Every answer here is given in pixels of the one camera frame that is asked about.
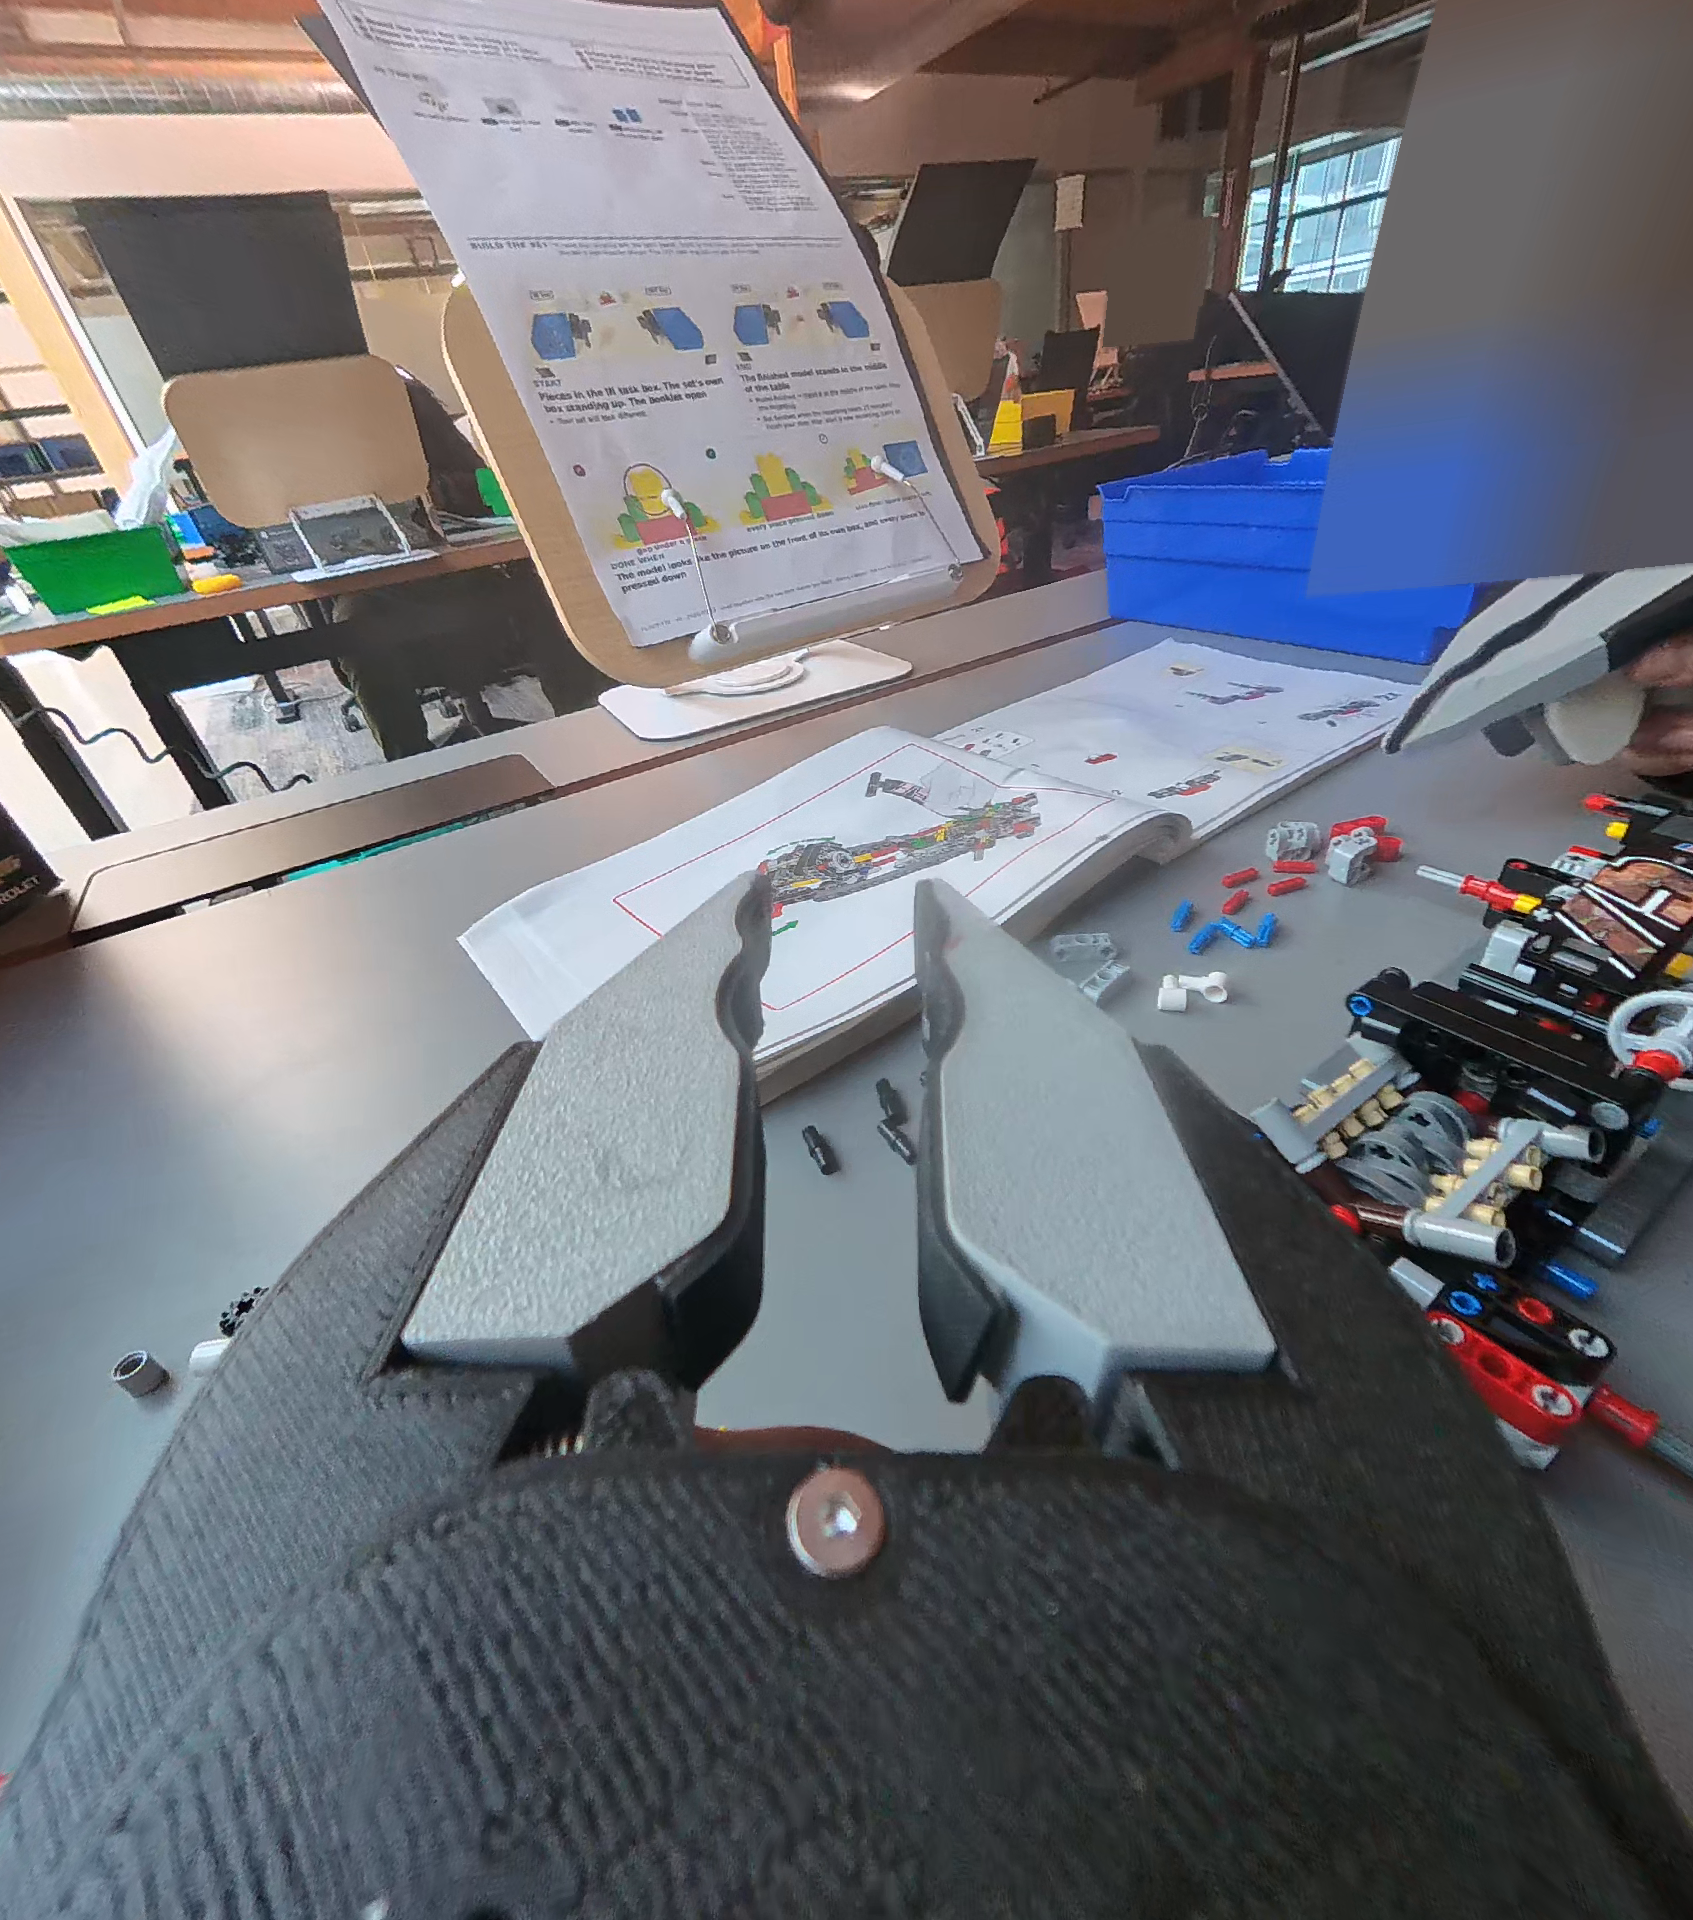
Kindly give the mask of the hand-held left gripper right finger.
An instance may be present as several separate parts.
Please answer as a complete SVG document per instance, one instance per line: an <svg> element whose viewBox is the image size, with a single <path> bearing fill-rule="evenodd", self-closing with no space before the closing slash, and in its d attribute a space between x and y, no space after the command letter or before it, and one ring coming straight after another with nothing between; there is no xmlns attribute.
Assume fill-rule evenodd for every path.
<svg viewBox="0 0 1693 1920"><path fill-rule="evenodd" d="M1265 1374L1276 1337L1150 1051L964 893L914 892L916 1296L953 1402L1039 1377Z"/></svg>

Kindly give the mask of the open instruction booklet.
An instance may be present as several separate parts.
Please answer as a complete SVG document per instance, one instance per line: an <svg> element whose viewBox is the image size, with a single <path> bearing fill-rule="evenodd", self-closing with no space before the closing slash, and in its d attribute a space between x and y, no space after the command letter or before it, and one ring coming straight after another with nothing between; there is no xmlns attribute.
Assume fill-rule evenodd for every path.
<svg viewBox="0 0 1693 1920"><path fill-rule="evenodd" d="M1412 684L1185 636L941 735L871 727L494 908L465 948L532 1038L742 875L767 875L764 1067L914 988L914 883L1040 935L1132 859L1210 839L1387 735Z"/></svg>

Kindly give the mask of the printed instruction sheet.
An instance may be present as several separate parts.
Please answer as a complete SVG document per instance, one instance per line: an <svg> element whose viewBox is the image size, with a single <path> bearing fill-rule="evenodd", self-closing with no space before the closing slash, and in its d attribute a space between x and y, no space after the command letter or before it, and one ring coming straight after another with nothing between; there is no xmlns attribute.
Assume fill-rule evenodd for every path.
<svg viewBox="0 0 1693 1920"><path fill-rule="evenodd" d="M719 3L324 3L632 643L977 561L882 270Z"/></svg>

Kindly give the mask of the red toy brick beam assembly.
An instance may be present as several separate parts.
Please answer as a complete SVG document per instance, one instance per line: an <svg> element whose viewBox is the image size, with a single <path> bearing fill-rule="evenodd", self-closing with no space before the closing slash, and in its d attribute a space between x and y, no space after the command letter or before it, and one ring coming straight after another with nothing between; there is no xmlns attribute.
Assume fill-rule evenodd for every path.
<svg viewBox="0 0 1693 1920"><path fill-rule="evenodd" d="M1605 1383L1618 1348L1601 1326L1486 1270L1445 1281L1398 1259L1391 1276L1527 1470L1550 1468L1576 1431L1604 1429L1693 1483L1693 1443Z"/></svg>

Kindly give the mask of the small wooden document stand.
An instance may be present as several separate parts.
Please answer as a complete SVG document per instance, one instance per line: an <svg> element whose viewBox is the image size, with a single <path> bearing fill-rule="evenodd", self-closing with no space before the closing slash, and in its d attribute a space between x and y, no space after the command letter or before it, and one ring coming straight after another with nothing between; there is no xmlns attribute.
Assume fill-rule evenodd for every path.
<svg viewBox="0 0 1693 1920"><path fill-rule="evenodd" d="M407 384L376 353L182 373L163 406L211 506L247 528L362 494L428 494Z"/></svg>

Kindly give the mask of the small framed sheet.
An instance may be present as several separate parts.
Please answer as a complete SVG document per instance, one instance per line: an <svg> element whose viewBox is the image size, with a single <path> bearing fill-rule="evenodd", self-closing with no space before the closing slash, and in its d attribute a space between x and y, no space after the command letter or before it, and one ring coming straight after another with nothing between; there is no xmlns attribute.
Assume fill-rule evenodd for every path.
<svg viewBox="0 0 1693 1920"><path fill-rule="evenodd" d="M387 501L376 494L296 506L288 525L310 553L310 565L335 572L355 565L401 561L434 553L444 532L423 497Z"/></svg>

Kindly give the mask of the green plastic bin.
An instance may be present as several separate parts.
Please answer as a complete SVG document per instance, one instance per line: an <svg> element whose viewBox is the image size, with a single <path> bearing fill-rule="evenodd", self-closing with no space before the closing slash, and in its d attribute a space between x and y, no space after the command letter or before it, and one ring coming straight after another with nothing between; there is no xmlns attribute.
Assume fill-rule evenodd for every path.
<svg viewBox="0 0 1693 1920"><path fill-rule="evenodd" d="M75 616L126 599L163 599L191 591L178 546L163 521L93 535L4 546L19 578L55 616Z"/></svg>

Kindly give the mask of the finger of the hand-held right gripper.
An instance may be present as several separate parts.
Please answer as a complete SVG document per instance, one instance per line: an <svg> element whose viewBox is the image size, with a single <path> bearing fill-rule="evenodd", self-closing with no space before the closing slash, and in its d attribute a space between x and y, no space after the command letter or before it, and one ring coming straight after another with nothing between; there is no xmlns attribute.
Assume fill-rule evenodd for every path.
<svg viewBox="0 0 1693 1920"><path fill-rule="evenodd" d="M1530 578L1454 634L1434 675L1550 675L1590 646L1587 613L1578 604L1590 576Z"/></svg>
<svg viewBox="0 0 1693 1920"><path fill-rule="evenodd" d="M1646 713L1646 690L1626 676L1626 667L1686 623L1687 609L1670 598L1649 605L1618 598L1532 605L1483 634L1414 697L1387 735L1387 753L1513 724L1523 742L1510 753L1539 746L1560 764L1613 759Z"/></svg>

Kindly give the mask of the scatter of red and blue pins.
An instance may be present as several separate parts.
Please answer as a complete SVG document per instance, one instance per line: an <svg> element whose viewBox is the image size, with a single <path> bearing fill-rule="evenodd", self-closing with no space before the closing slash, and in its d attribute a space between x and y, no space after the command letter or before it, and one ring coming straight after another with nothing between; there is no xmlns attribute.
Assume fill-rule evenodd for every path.
<svg viewBox="0 0 1693 1920"><path fill-rule="evenodd" d="M1406 856L1402 834L1398 834L1384 813L1357 813L1320 827L1327 830L1328 844L1332 835L1361 826L1380 834L1379 864L1368 876L1372 881ZM1185 938L1189 951L1198 957L1220 942L1265 948L1280 933L1280 908L1294 896L1318 892L1320 886L1357 889L1327 876L1327 853L1320 853L1314 861L1273 866L1262 850L1258 864L1232 868L1222 876L1222 892L1216 900L1178 900L1176 911L1170 914L1170 933Z"/></svg>

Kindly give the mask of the yellow box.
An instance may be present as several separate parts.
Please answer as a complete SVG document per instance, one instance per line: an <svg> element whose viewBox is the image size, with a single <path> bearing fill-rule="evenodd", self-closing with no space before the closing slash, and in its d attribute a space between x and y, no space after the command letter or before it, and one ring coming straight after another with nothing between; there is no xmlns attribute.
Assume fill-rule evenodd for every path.
<svg viewBox="0 0 1693 1920"><path fill-rule="evenodd" d="M1066 442L1074 434L1074 413L1080 412L1082 398L1084 390L1080 387L1034 390L1025 391L1022 398L1003 398L988 427L988 454L1017 458L1028 449L1045 449Z"/></svg>

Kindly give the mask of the toy brick car model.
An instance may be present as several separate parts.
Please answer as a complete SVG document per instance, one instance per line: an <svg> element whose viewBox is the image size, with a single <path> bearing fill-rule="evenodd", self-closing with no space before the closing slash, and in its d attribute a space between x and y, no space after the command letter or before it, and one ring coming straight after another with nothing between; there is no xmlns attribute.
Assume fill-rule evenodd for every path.
<svg viewBox="0 0 1693 1920"><path fill-rule="evenodd" d="M1324 1063L1248 1114L1368 1236L1597 1296L1693 1170L1693 778L1590 796L1604 835L1500 876L1450 977L1387 967Z"/></svg>

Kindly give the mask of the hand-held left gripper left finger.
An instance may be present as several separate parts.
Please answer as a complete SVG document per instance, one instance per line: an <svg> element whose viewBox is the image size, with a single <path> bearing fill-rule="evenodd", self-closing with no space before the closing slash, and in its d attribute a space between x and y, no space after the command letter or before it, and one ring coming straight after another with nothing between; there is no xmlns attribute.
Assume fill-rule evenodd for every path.
<svg viewBox="0 0 1693 1920"><path fill-rule="evenodd" d="M764 1300L746 872L553 1025L405 1322L405 1355L701 1388Z"/></svg>

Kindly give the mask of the background wooden desk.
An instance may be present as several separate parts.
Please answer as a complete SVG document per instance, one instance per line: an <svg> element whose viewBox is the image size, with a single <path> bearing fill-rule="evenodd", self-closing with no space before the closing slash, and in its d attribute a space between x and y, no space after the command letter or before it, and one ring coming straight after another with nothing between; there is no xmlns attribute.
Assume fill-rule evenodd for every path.
<svg viewBox="0 0 1693 1920"><path fill-rule="evenodd" d="M418 583L444 578L451 572L516 561L532 561L527 539L516 535L475 538L457 539L434 550L380 557L343 568L314 568L302 572L270 576L255 572L254 578L240 578L240 587L185 588L178 595L152 599L143 598L132 605L119 604L103 612L33 612L0 627L0 657L19 657L29 652L75 652L100 642L139 638L178 630L182 624L274 612L284 605L310 605L343 598L348 591Z"/></svg>

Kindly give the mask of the black panel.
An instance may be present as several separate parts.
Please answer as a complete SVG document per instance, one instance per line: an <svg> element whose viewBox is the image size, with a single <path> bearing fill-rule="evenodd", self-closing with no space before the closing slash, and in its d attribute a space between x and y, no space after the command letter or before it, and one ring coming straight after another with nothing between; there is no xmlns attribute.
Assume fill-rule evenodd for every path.
<svg viewBox="0 0 1693 1920"><path fill-rule="evenodd" d="M331 194L80 198L165 381L369 353Z"/></svg>
<svg viewBox="0 0 1693 1920"><path fill-rule="evenodd" d="M1034 165L1034 155L925 162L890 243L886 279L911 288L995 277Z"/></svg>

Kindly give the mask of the blue plastic bin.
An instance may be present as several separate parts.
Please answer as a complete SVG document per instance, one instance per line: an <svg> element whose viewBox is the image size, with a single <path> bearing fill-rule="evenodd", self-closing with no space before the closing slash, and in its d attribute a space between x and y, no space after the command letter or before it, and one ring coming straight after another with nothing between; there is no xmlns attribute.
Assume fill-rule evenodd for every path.
<svg viewBox="0 0 1693 1920"><path fill-rule="evenodd" d="M1287 642L1353 657L1434 661L1473 587L1313 595L1328 447L1247 449L1100 486L1115 616Z"/></svg>

